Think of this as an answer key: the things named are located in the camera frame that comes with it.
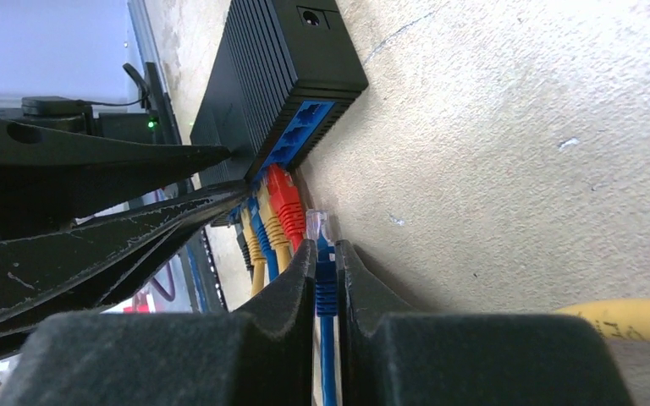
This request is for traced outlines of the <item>black network switch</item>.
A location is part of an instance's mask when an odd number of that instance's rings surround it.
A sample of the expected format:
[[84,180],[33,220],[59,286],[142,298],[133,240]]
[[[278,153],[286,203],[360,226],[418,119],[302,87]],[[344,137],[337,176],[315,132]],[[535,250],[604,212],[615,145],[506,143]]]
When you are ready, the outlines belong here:
[[232,156],[202,185],[297,167],[367,88],[334,1],[233,1],[190,133]]

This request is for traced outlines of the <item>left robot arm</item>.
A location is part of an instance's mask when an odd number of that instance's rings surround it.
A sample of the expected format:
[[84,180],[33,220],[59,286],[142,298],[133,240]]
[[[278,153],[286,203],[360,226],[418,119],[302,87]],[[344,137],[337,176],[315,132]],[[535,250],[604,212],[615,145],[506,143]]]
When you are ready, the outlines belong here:
[[51,315],[135,295],[245,195],[240,181],[188,185],[231,151],[181,145],[155,65],[124,71],[137,113],[61,96],[0,109],[0,359]]

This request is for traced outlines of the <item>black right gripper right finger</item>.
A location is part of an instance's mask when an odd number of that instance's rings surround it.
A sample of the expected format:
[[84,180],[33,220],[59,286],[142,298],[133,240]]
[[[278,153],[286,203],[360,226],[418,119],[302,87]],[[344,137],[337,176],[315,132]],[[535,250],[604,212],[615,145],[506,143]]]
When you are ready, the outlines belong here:
[[567,315],[432,313],[335,248],[347,405],[630,405],[605,342]]

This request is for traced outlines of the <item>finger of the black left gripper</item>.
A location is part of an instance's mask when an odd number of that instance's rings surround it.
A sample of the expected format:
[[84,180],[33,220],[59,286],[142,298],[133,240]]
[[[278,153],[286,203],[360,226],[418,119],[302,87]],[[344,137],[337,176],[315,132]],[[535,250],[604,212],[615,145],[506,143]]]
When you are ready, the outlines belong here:
[[0,241],[56,232],[230,156],[221,145],[149,145],[0,119]]
[[214,184],[68,231],[0,241],[0,359],[51,315],[105,310],[135,294],[248,189],[243,180]]

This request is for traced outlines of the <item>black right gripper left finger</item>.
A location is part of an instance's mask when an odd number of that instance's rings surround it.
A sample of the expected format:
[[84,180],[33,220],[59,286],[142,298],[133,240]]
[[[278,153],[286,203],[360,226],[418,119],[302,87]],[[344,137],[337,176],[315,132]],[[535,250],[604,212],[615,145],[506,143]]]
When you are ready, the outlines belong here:
[[308,405],[312,240],[229,313],[63,313],[28,338],[1,405]]

